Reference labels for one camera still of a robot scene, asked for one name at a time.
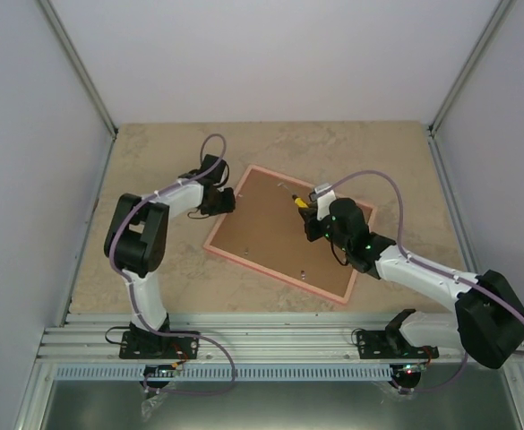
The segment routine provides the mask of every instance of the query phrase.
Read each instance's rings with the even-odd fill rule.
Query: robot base
[[[167,319],[159,331],[169,332]],[[198,331],[185,331],[185,334],[200,334]],[[118,356],[125,360],[172,359],[185,361],[196,359],[200,341],[197,338],[162,337],[136,327],[130,323],[129,330],[122,336],[122,346]]]

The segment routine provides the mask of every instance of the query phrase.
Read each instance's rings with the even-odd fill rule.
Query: black mounting bracket
[[[168,319],[159,328],[159,331],[169,332]],[[184,335],[186,334],[200,333],[198,331],[185,331]],[[159,336],[130,323],[128,331],[123,333],[118,356],[124,360],[171,359],[185,361],[196,359],[199,348],[200,340],[198,338]]]
[[[403,321],[407,319],[415,309],[406,309],[400,312],[395,318],[391,320],[385,327],[385,330],[355,330],[355,343],[359,357],[364,360],[373,359],[434,359],[439,357],[439,349],[437,347],[422,347],[417,348],[410,345],[399,329]]]

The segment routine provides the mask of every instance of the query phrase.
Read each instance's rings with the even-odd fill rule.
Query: white robotic arm
[[[370,232],[355,202],[337,198],[328,184],[316,187],[309,197],[309,204],[298,205],[309,241],[325,237],[332,251],[335,246],[345,254],[342,262],[334,252],[341,264],[351,264],[378,280],[397,282],[451,311],[447,316],[409,309],[397,315],[382,335],[395,358],[410,350],[436,346],[464,349],[482,365],[498,368],[522,343],[521,321],[480,291],[492,293],[524,319],[524,306],[503,275],[456,271]]]
[[[160,203],[168,206],[168,220],[181,213],[197,208],[202,204],[204,185],[198,182],[185,183],[171,193],[157,196],[150,200],[151,203]],[[125,270],[130,275],[134,284],[134,299],[144,320],[150,327],[159,330],[168,318],[168,310],[160,297],[159,275],[157,271],[150,271],[144,277],[140,277],[133,271]],[[133,311],[131,323],[139,329],[145,330],[137,314]]]
[[[211,173],[193,180],[196,175],[209,169]],[[142,197],[123,194],[118,200],[105,241],[107,256],[127,214],[142,201],[146,202],[118,238],[114,254],[116,267],[126,275],[126,287],[133,287],[133,293],[129,295],[133,305],[131,332],[138,332],[139,336],[150,335],[144,323],[154,331],[169,331],[168,310],[160,297],[157,273],[165,253],[168,222],[194,208],[206,216],[233,211],[236,207],[234,192],[224,187],[228,181],[228,171],[228,164],[223,159],[218,161],[218,157],[206,155],[199,169],[182,175],[177,180],[179,186],[171,185],[172,191],[164,194],[155,192]],[[141,223],[142,232],[130,229],[131,225]]]

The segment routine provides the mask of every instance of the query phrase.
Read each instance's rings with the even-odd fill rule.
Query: small wire
[[[128,330],[130,329],[130,327],[128,327],[127,325],[115,325],[114,327],[110,327],[106,333],[104,333],[104,340],[112,345],[120,345],[121,347],[124,345],[124,343],[122,343],[122,341],[120,342],[116,342],[114,340],[110,340],[108,338],[108,334],[112,331],[112,330]]]
[[[193,217],[191,215],[194,215],[195,213],[198,213],[199,209],[196,209],[195,211],[191,211],[191,212],[188,212],[186,213],[186,217],[188,217],[189,219],[207,219],[209,217],[211,217],[211,215],[206,215],[205,217]]]
[[[339,264],[341,264],[342,266],[347,266],[349,264],[349,260],[347,259],[347,257],[345,258],[345,262],[341,261],[339,259],[339,257],[337,256],[337,254],[335,254],[335,248],[333,247],[333,241],[330,240],[330,244],[331,244],[331,253],[333,254],[333,256],[335,257],[335,259],[337,260],[337,262]]]
[[[423,347],[423,351],[429,356],[425,361],[425,367],[428,367],[431,364],[431,361],[433,361],[433,355],[431,354],[431,349],[429,349],[429,347]]]

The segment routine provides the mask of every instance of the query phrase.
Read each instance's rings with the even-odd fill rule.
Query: cable
[[[225,349],[222,345],[220,345],[216,340],[214,340],[212,338],[209,338],[207,336],[202,336],[201,334],[195,334],[195,333],[191,333],[191,332],[188,332],[188,331],[169,331],[167,333],[163,333],[161,331],[158,331],[158,330],[154,329],[153,327],[151,327],[148,324],[148,322],[144,319],[144,316],[142,315],[141,310],[138,307],[138,304],[136,303],[136,296],[134,294],[133,279],[130,277],[130,275],[128,275],[128,273],[125,273],[121,269],[119,269],[118,266],[116,265],[116,262],[115,262],[115,253],[116,253],[116,246],[118,245],[118,240],[120,239],[120,237],[125,232],[126,228],[130,224],[130,221],[132,220],[134,215],[146,203],[148,203],[151,200],[155,199],[157,196],[161,196],[161,195],[164,195],[166,193],[170,193],[170,192],[175,191],[178,188],[184,186],[185,184],[187,184],[189,182],[197,181],[198,179],[201,179],[201,178],[205,177],[214,168],[216,168],[218,166],[218,164],[223,160],[224,155],[226,154],[226,148],[227,148],[228,145],[226,143],[226,139],[224,138],[224,136],[222,136],[221,134],[215,133],[215,134],[210,134],[208,137],[206,137],[206,139],[202,143],[202,146],[200,148],[200,162],[202,163],[203,151],[204,151],[204,148],[205,148],[206,144],[210,141],[210,139],[212,139],[214,137],[218,137],[218,138],[220,138],[222,140],[222,151],[219,154],[218,159],[209,168],[207,168],[206,170],[204,170],[200,174],[197,174],[197,175],[192,176],[192,177],[187,178],[187,179],[183,179],[182,181],[179,181],[179,182],[175,182],[172,185],[169,185],[169,186],[167,186],[167,187],[165,187],[165,188],[163,188],[163,189],[161,189],[161,190],[159,190],[159,191],[157,191],[157,192],[155,192],[155,193],[153,193],[153,194],[143,198],[137,205],[135,205],[133,207],[133,209],[128,213],[128,215],[126,215],[125,219],[122,221],[122,223],[118,227],[118,229],[116,231],[116,234],[115,234],[115,237],[112,240],[112,243],[110,244],[110,250],[109,250],[109,253],[108,253],[108,259],[110,260],[110,266],[112,267],[112,269],[126,280],[126,283],[128,285],[128,296],[130,297],[130,301],[131,301],[131,304],[132,304],[132,307],[133,307],[133,310],[134,310],[134,314],[138,317],[138,319],[140,320],[141,324],[146,328],[147,331],[149,331],[150,333],[155,334],[157,336],[161,336],[163,338],[186,337],[186,338],[200,339],[200,340],[204,340],[206,342],[211,343],[216,348],[218,348],[224,354],[224,356],[226,356],[226,358],[228,359],[228,362],[229,362],[229,364],[230,364],[230,366],[232,368],[232,378],[230,379],[229,384],[228,384],[227,387],[225,387],[225,388],[223,388],[221,390],[216,390],[216,391],[170,390],[168,388],[156,389],[156,388],[149,387],[148,384],[146,383],[146,379],[145,379],[143,381],[143,387],[147,391],[171,392],[171,393],[175,393],[175,394],[184,394],[184,395],[189,395],[189,396],[202,396],[202,397],[205,397],[205,396],[215,396],[215,395],[218,395],[218,394],[223,394],[225,392],[228,392],[228,391],[232,390],[234,388],[234,386],[236,385],[237,370],[236,370],[236,364],[234,363],[234,359],[232,358],[232,356],[230,356],[228,350]]]
[[[427,269],[428,271],[432,271],[433,273],[441,275],[444,278],[447,278],[447,279],[450,279],[450,280],[455,280],[455,281],[458,281],[458,282],[460,282],[460,283],[462,283],[462,284],[464,284],[464,285],[466,285],[468,287],[474,288],[479,293],[485,295],[486,297],[490,298],[491,300],[496,302],[498,305],[500,305],[504,309],[506,309],[506,311],[508,311],[510,314],[512,314],[512,316],[514,316],[524,326],[524,316],[522,316],[520,314],[520,312],[517,311],[512,305],[506,303],[504,300],[502,300],[497,295],[491,293],[486,288],[483,288],[480,285],[478,285],[475,282],[472,282],[472,281],[470,281],[468,279],[464,279],[464,278],[461,278],[461,277],[458,277],[457,279],[455,279],[454,275],[451,275],[450,273],[448,273],[446,271],[442,271],[442,270],[440,270],[440,269],[438,269],[436,267],[433,267],[431,264],[427,264],[425,262],[421,262],[421,261],[419,261],[417,258],[415,258],[412,255],[408,255],[405,247],[402,244],[402,242],[403,242],[402,241],[402,239],[403,239],[403,220],[404,220],[403,196],[401,195],[399,187],[397,186],[395,181],[389,175],[387,175],[387,174],[385,174],[385,173],[383,173],[383,172],[381,172],[379,170],[361,170],[361,171],[358,171],[358,172],[354,172],[354,173],[352,173],[350,175],[342,177],[335,184],[333,184],[330,187],[325,188],[324,190],[322,190],[320,193],[318,193],[315,196],[315,199],[323,196],[324,194],[328,193],[329,191],[332,191],[335,188],[337,188],[338,186],[346,183],[349,179],[353,179],[354,177],[364,176],[364,175],[376,175],[376,176],[382,177],[387,182],[389,182],[389,184],[391,184],[391,186],[393,188],[393,191],[397,195],[397,203],[399,205],[399,224],[397,226],[397,241],[396,242],[397,242],[397,247],[399,249],[399,252],[401,253],[401,255],[403,257],[407,258],[410,262],[416,264],[417,266],[422,267],[424,269]],[[514,351],[514,354],[524,356],[524,351]],[[420,392],[436,391],[436,390],[440,390],[441,388],[446,387],[447,385],[449,385],[451,383],[454,383],[455,381],[457,381],[457,379],[459,379],[460,375],[464,372],[465,368],[467,367],[467,362],[468,362],[468,353],[465,352],[465,356],[463,357],[463,360],[462,360],[462,362],[460,364],[459,370],[457,370],[457,373],[455,373],[451,377],[451,379],[449,379],[448,381],[446,381],[444,383],[436,385],[434,387],[424,388],[424,389],[417,389],[416,391],[420,391]],[[402,387],[399,387],[397,385],[397,383],[395,383],[394,380],[392,381],[392,383],[393,383],[393,386],[395,386],[399,390],[402,389]],[[402,390],[406,390],[405,392],[412,392],[412,390],[409,390],[409,389],[402,389]]]
[[[186,217],[188,217],[189,219],[207,219],[209,218],[211,215],[205,215],[203,217],[193,217],[192,215],[194,215],[195,213],[198,213],[200,210],[199,209],[196,209],[195,211],[190,211],[188,213],[186,213]]]
[[[431,362],[433,361],[433,355],[431,354],[431,350],[428,347],[423,347],[423,351],[428,355],[428,359],[425,361],[425,366],[428,367]]]
[[[333,254],[333,256],[335,257],[335,259],[337,260],[337,262],[339,264],[341,264],[342,266],[347,266],[349,264],[349,260],[345,259],[345,262],[341,261],[341,259],[337,256],[337,254],[335,253],[335,248],[333,247],[333,241],[330,240],[330,244],[331,244],[331,253]]]
[[[130,327],[128,327],[127,325],[115,325],[114,327],[110,327],[106,333],[104,333],[104,340],[112,345],[120,345],[121,347],[123,346],[123,343],[122,342],[116,342],[114,340],[110,340],[108,338],[108,334],[112,331],[112,330],[128,330]]]

